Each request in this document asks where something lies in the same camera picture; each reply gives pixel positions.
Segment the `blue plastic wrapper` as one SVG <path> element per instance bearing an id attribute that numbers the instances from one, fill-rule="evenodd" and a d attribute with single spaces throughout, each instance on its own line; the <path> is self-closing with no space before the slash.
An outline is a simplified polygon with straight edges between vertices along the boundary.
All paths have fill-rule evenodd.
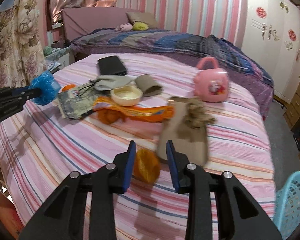
<path id="1" fill-rule="evenodd" d="M 34 97 L 32 101 L 45 106 L 55 100 L 61 86 L 49 71 L 44 71 L 31 81 L 29 89 L 40 89 L 40 96 Z"/>

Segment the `grey printed snack bag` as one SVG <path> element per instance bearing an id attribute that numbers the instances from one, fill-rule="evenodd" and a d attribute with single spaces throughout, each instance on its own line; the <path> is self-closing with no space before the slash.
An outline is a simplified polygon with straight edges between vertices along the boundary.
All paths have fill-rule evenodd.
<path id="1" fill-rule="evenodd" d="M 62 118 L 79 120 L 92 114 L 94 102 L 101 95 L 90 82 L 59 93 L 58 108 Z"/>

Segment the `orange yarn-like ball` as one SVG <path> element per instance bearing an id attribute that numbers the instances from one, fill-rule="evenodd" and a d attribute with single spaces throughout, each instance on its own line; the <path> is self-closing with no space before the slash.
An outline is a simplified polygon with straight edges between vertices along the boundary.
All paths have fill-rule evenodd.
<path id="1" fill-rule="evenodd" d="M 153 185 L 160 176 L 160 170 L 160 161 L 155 152 L 148 149 L 136 152 L 133 175 L 137 180 Z"/>

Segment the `orange snack wrapper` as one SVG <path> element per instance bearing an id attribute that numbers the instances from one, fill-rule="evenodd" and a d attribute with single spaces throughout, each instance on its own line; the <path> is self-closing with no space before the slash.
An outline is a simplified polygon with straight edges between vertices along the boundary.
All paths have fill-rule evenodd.
<path id="1" fill-rule="evenodd" d="M 97 117 L 103 124 L 110 125 L 119 120 L 127 119 L 149 123 L 160 123 L 170 120 L 174 116 L 173 106 L 161 107 L 138 107 L 120 106 L 111 98 L 101 96 L 93 104 L 93 111 L 97 112 Z"/>

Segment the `brown paper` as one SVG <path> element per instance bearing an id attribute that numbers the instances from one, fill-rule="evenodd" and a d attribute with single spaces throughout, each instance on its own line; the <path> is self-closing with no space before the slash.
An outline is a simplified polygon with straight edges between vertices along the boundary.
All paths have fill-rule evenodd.
<path id="1" fill-rule="evenodd" d="M 191 129 L 201 129 L 207 124 L 215 124 L 216 118 L 206 113 L 204 104 L 199 98 L 190 98 L 186 105 L 184 122 Z"/>

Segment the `blue plastic basket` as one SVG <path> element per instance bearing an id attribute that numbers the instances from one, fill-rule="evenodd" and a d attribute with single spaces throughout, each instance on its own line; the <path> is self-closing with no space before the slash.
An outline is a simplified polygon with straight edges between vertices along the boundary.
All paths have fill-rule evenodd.
<path id="1" fill-rule="evenodd" d="M 291 236 L 300 224 L 300 171 L 291 174 L 277 191 L 273 222 L 283 239 Z"/>

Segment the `floral curtain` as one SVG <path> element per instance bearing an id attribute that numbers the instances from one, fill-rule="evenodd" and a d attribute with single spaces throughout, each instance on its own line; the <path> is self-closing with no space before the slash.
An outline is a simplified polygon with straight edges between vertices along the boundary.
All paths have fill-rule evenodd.
<path id="1" fill-rule="evenodd" d="M 28 86 L 47 70 L 38 18 L 38 0 L 1 3 L 0 88 Z"/>

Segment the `white bedside cabinet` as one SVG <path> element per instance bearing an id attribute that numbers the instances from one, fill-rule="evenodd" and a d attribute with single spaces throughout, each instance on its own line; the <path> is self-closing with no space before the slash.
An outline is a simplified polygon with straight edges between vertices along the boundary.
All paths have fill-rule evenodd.
<path id="1" fill-rule="evenodd" d="M 65 48 L 53 48 L 52 54 L 45 57 L 47 69 L 51 74 L 62 70 L 75 62 L 75 57 L 70 46 Z"/>

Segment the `tan phone case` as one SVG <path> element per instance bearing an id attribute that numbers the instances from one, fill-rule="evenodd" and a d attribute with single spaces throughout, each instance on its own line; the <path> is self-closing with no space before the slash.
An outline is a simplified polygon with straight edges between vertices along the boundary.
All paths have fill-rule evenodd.
<path id="1" fill-rule="evenodd" d="M 156 153 L 160 161 L 166 164 L 166 143 L 172 140 L 177 152 L 187 155 L 190 162 L 203 167 L 209 156 L 206 127 L 194 129 L 186 124 L 188 101 L 188 98 L 178 96 L 169 98 L 168 105 L 174 108 L 174 116 L 162 122 Z"/>

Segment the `grey face mask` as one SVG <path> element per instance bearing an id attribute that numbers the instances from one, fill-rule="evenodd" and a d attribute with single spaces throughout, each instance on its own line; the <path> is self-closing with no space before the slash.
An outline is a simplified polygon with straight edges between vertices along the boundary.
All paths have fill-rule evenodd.
<path id="1" fill-rule="evenodd" d="M 131 77 L 120 75 L 100 75 L 91 80 L 93 87 L 98 91 L 109 91 L 115 88 L 121 88 L 133 81 Z"/>

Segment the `pink striped bed cover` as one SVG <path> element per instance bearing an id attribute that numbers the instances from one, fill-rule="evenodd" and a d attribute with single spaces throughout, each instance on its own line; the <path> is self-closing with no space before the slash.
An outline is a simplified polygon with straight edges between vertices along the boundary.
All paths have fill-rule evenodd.
<path id="1" fill-rule="evenodd" d="M 216 118 L 207 129 L 207 172 L 232 172 L 259 202 L 274 213 L 275 185 L 268 136 L 258 104 L 232 83 L 223 103 L 206 103 Z M 105 125 L 92 114 L 81 121 L 64 119 L 56 103 L 27 102 L 22 112 L 0 124 L 0 164 L 15 208 L 26 223 L 71 172 L 93 172 L 124 151 L 157 148 L 161 124 L 117 121 Z M 175 193 L 163 167 L 155 185 L 132 180 L 116 197 L 118 239 L 184 239 L 188 197 Z"/>

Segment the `purple bed with quilt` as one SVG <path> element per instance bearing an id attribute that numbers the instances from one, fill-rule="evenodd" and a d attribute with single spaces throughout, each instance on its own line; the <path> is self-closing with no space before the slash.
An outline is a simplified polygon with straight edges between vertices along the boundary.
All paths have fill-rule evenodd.
<path id="1" fill-rule="evenodd" d="M 180 33 L 150 28 L 146 31 L 116 31 L 129 22 L 130 10 L 114 7 L 66 8 L 62 11 L 64 31 L 74 55 L 148 53 L 170 57 L 188 66 L 201 58 L 215 57 L 232 82 L 247 89 L 266 118 L 274 94 L 270 75 L 231 42 L 214 35 Z"/>

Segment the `pink plush toy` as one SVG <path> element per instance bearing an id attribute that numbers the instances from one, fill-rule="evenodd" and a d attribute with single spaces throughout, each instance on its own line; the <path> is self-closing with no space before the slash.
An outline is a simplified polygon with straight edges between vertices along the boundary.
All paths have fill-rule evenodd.
<path id="1" fill-rule="evenodd" d="M 126 23 L 126 24 L 121 24 L 119 26 L 117 26 L 115 28 L 116 32 L 127 32 L 127 31 L 131 31 L 133 29 L 133 25 L 130 23 Z"/>

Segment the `yellow plush toy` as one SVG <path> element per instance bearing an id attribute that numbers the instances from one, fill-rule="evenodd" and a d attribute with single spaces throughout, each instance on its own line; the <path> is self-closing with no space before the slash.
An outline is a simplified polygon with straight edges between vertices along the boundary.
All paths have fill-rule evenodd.
<path id="1" fill-rule="evenodd" d="M 132 29 L 134 31 L 145 31 L 149 29 L 149 26 L 147 23 L 144 22 L 134 22 Z"/>

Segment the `white wardrobe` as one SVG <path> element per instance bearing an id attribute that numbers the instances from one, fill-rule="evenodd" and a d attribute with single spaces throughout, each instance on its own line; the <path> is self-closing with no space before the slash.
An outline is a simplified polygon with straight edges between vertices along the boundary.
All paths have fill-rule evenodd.
<path id="1" fill-rule="evenodd" d="M 290 0 L 247 0 L 242 51 L 274 82 L 274 94 L 291 102 L 300 77 L 300 9 Z"/>

